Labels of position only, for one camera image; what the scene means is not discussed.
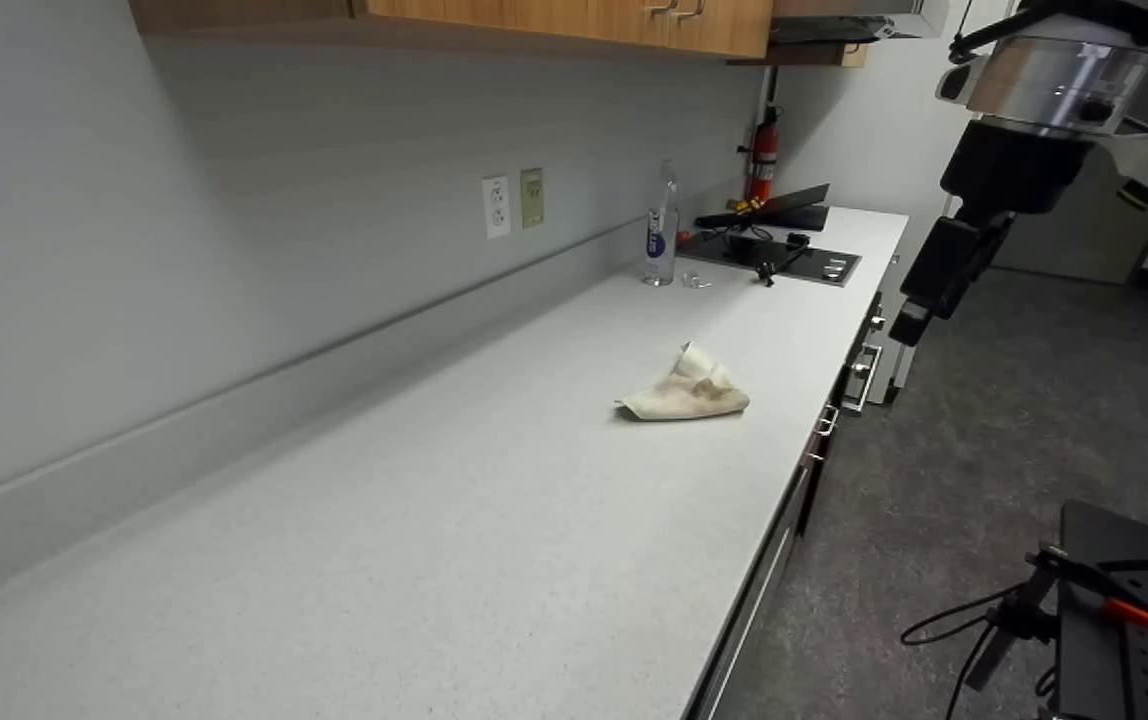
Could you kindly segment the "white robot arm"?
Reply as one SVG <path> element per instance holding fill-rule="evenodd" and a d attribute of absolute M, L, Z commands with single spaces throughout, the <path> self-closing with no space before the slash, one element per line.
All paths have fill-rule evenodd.
<path fill-rule="evenodd" d="M 1148 0 L 1019 0 L 955 33 L 937 94 L 974 113 L 941 174 L 962 198 L 916 251 L 893 334 L 948 319 L 1019 216 L 1049 211 L 1148 76 Z"/>

